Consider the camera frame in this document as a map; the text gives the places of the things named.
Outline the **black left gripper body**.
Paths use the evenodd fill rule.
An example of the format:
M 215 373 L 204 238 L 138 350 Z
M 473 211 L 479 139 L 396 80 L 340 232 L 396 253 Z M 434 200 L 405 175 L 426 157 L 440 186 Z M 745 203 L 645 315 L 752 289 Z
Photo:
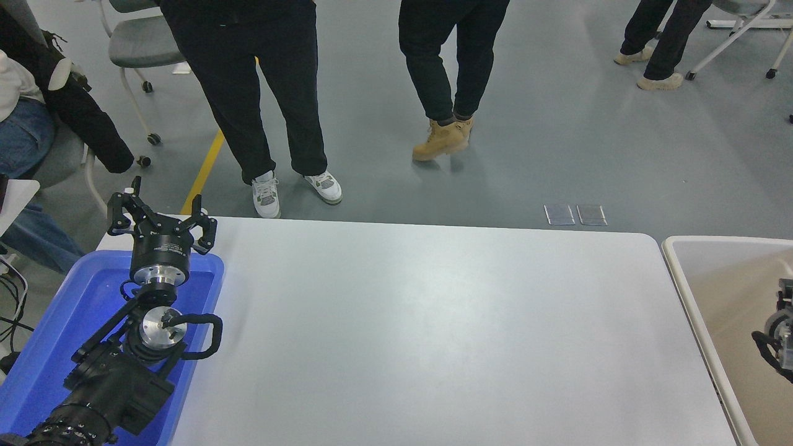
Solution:
M 137 225 L 133 229 L 133 251 L 131 271 L 150 266 L 175 266 L 180 271 L 189 271 L 192 235 L 159 234 Z

